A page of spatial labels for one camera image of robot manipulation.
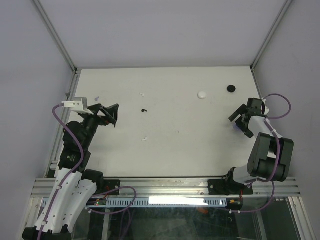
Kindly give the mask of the purple earbud charging case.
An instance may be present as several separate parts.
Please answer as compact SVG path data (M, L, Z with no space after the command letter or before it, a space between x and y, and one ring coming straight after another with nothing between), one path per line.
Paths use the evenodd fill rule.
M236 124L233 125L233 128L234 128L236 131L240 131L240 128L239 128Z

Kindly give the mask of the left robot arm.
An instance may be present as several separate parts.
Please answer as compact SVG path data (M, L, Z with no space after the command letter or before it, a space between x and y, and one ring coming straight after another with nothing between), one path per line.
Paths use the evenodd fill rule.
M24 229L24 240L72 239L75 224L87 202L105 188L103 173L87 169L89 147L99 126L116 125L119 107L117 103L109 107L100 103L87 106L80 100L63 101L53 107L53 114L58 108L69 108L83 121L65 124L56 118L63 126L64 136L54 187L34 226Z

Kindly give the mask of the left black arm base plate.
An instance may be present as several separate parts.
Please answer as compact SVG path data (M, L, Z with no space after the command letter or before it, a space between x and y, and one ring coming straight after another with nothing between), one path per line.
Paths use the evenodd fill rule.
M109 179L105 178L103 183L97 188L95 192L95 196L99 197L110 197L110 196L118 196L120 194L120 183L119 179Z

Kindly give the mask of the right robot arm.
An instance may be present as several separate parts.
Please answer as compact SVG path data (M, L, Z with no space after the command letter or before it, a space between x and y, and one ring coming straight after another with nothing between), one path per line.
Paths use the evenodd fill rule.
M284 182L289 174L294 141L271 125L263 99L249 98L229 120L248 138L255 138L247 165L231 168L222 179L225 195L239 194L255 182Z

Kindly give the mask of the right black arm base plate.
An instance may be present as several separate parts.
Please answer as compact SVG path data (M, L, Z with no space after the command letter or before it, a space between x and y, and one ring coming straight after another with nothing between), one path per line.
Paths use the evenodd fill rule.
M208 194L211 196L216 195L253 195L253 189L248 188L244 184L237 182L226 181L225 179L209 179Z

